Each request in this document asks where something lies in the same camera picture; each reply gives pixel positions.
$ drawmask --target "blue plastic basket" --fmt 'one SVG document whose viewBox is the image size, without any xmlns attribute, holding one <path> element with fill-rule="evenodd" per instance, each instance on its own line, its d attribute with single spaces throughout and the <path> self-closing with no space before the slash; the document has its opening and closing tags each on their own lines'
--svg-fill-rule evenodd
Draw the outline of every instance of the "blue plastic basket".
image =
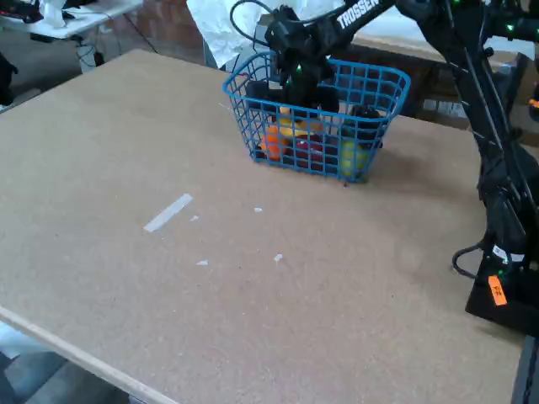
<svg viewBox="0 0 539 404">
<path fill-rule="evenodd" d="M 403 107 L 410 77 L 389 67 L 330 60 L 335 76 L 320 86 L 339 90 L 338 113 L 247 97 L 252 80 L 279 88 L 278 77 L 272 75 L 273 56 L 255 54 L 223 84 L 251 158 L 349 182 L 366 181 L 387 127 Z M 370 107 L 380 117 L 350 115 L 354 105 Z"/>
</svg>

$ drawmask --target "black cable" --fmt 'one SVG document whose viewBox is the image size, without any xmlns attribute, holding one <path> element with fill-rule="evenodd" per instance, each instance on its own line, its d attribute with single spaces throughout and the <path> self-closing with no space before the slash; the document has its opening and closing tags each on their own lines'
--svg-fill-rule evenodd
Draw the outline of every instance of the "black cable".
<svg viewBox="0 0 539 404">
<path fill-rule="evenodd" d="M 86 66 L 88 67 L 97 67 L 96 65 L 90 65 L 87 61 L 84 60 L 84 58 L 86 56 L 88 56 L 90 53 L 93 53 L 95 52 L 95 46 L 93 46 L 92 44 L 87 44 L 87 45 L 82 45 L 82 44 L 79 44 L 77 46 L 77 48 L 85 48 L 86 46 L 90 46 L 90 50 L 88 52 L 86 52 L 84 55 L 82 56 L 79 56 L 78 57 L 78 61 L 81 61 L 82 63 L 84 63 Z"/>
<path fill-rule="evenodd" d="M 157 49 L 155 49 L 155 46 L 152 45 L 152 42 L 138 29 L 138 27 L 131 21 L 127 15 L 124 14 L 124 17 L 127 21 L 129 21 L 129 24 L 133 27 L 133 29 L 146 41 L 146 43 L 152 48 L 152 51 L 157 53 L 159 55 L 159 52 L 157 52 Z"/>
<path fill-rule="evenodd" d="M 236 61 L 234 62 L 234 66 L 232 67 L 231 72 L 234 72 L 236 70 L 237 60 L 239 59 L 241 53 L 238 53 L 236 56 Z"/>
<path fill-rule="evenodd" d="M 458 258 L 462 257 L 464 254 L 471 253 L 472 251 L 476 251 L 479 249 L 483 249 L 483 242 L 478 242 L 477 244 L 474 244 L 473 246 L 463 248 L 462 250 L 458 250 L 453 255 L 453 258 L 451 259 L 451 264 L 453 265 L 453 269 L 456 270 L 456 272 L 459 275 L 466 276 L 467 278 L 477 280 L 478 276 L 472 274 L 469 271 L 466 271 L 465 269 L 462 269 L 458 266 Z"/>
<path fill-rule="evenodd" d="M 270 47 L 266 42 L 263 42 L 261 40 L 257 40 L 256 38 L 254 38 L 253 36 L 251 35 L 248 35 L 248 34 L 245 34 L 243 31 L 241 31 L 239 29 L 239 27 L 236 25 L 236 23 L 234 22 L 234 10 L 236 9 L 237 6 L 240 6 L 242 4 L 245 4 L 245 3 L 253 3 L 253 4 L 256 4 L 258 6 L 260 6 L 261 8 L 263 8 L 265 11 L 267 11 L 268 13 L 272 14 L 273 11 L 271 10 L 271 8 L 269 8 L 268 6 L 266 6 L 264 3 L 260 2 L 259 0 L 238 0 L 237 2 L 234 3 L 234 5 L 232 6 L 232 8 L 230 9 L 230 23 L 232 24 L 232 27 L 234 27 L 234 29 L 244 38 L 247 38 L 248 40 L 251 40 L 254 44 L 259 44 L 259 45 L 262 45 L 262 46 L 267 46 L 267 47 Z"/>
<path fill-rule="evenodd" d="M 81 12 L 79 13 L 78 11 L 71 11 L 71 9 L 69 10 L 69 13 L 70 14 L 73 14 L 73 15 L 91 15 L 91 14 L 97 14 L 97 15 L 106 15 L 107 18 L 109 19 L 110 22 L 114 23 L 114 20 L 113 18 L 108 15 L 107 13 L 103 13 L 103 12 L 100 12 L 100 11 L 92 11 L 92 12 Z M 122 51 L 121 49 L 121 43 L 120 43 L 120 38 L 118 37 L 118 33 L 116 32 L 116 28 L 112 28 L 112 32 L 115 33 L 115 38 L 116 38 L 116 44 L 118 45 L 118 55 L 121 55 L 123 54 L 124 52 Z"/>
</svg>

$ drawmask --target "white plastic bag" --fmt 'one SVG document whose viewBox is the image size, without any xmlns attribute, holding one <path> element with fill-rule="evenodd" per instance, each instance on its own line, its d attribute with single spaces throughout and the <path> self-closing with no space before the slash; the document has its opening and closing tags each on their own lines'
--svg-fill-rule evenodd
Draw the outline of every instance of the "white plastic bag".
<svg viewBox="0 0 539 404">
<path fill-rule="evenodd" d="M 243 38 L 230 24 L 230 9 L 236 0 L 187 0 L 187 7 L 196 22 L 200 33 L 210 47 L 219 67 L 230 61 L 251 42 Z M 296 11 L 300 19 L 309 19 L 343 5 L 343 0 L 262 0 L 274 9 L 286 4 Z M 260 6 L 245 3 L 234 11 L 234 22 L 248 35 L 254 36 L 254 30 L 260 15 L 267 13 Z"/>
</svg>

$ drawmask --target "white tape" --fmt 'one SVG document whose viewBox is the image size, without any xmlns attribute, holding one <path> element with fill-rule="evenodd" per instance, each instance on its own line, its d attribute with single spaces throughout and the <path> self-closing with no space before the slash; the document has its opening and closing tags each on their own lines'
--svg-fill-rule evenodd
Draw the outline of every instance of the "white tape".
<svg viewBox="0 0 539 404">
<path fill-rule="evenodd" d="M 502 250 L 500 247 L 494 244 L 492 252 L 496 257 L 502 258 L 504 260 L 504 263 L 508 263 L 507 253 L 505 252 L 505 250 Z M 521 263 L 522 261 L 524 261 L 524 254 L 511 254 L 511 261 L 513 263 Z"/>
<path fill-rule="evenodd" d="M 167 209 L 155 216 L 152 221 L 144 226 L 144 230 L 153 232 L 160 229 L 166 222 L 168 222 L 174 215 L 180 212 L 189 202 L 193 200 L 193 197 L 189 194 L 183 194 L 174 203 L 172 203 Z"/>
</svg>

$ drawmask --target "brown tabletop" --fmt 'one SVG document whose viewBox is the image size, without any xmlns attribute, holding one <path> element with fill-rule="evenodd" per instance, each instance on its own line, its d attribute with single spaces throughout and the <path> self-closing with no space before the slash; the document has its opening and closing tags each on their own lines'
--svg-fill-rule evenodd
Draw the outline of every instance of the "brown tabletop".
<svg viewBox="0 0 539 404">
<path fill-rule="evenodd" d="M 406 56 L 414 56 L 427 61 L 439 61 L 445 63 L 446 60 L 435 48 L 424 40 L 410 40 L 394 36 L 375 36 L 358 32 L 352 40 L 353 45 L 366 46 L 381 51 L 399 53 Z M 518 52 L 508 52 L 497 50 L 488 59 L 493 70 L 499 70 L 505 64 L 512 64 Z"/>
<path fill-rule="evenodd" d="M 509 402 L 521 338 L 450 270 L 471 134 L 397 118 L 344 188 L 254 164 L 224 79 L 135 51 L 0 115 L 0 318 L 148 402 Z"/>
</svg>

